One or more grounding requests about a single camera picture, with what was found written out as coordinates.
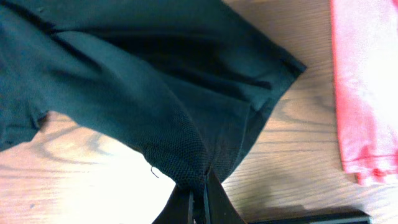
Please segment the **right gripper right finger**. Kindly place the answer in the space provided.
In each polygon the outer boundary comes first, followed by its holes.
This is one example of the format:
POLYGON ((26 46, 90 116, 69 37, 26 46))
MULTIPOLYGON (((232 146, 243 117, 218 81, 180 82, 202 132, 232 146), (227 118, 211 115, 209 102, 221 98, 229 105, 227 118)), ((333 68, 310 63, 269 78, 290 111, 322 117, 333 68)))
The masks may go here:
POLYGON ((203 202, 206 224, 246 224, 211 169, 205 179, 203 202))

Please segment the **black polo shirt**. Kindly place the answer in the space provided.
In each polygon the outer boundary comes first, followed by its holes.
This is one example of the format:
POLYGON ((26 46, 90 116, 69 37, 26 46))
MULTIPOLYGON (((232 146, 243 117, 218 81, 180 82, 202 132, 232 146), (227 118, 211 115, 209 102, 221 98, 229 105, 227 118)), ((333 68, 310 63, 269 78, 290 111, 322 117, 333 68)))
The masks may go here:
POLYGON ((1 149, 56 111, 200 190, 305 69, 222 1, 2 1, 1 149))

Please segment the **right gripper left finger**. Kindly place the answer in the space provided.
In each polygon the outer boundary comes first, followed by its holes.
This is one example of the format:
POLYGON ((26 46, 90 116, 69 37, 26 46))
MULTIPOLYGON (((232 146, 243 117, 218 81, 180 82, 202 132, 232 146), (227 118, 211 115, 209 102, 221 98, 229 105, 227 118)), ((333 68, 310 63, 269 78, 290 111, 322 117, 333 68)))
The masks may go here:
POLYGON ((176 185, 152 224, 193 224, 193 192, 176 185))

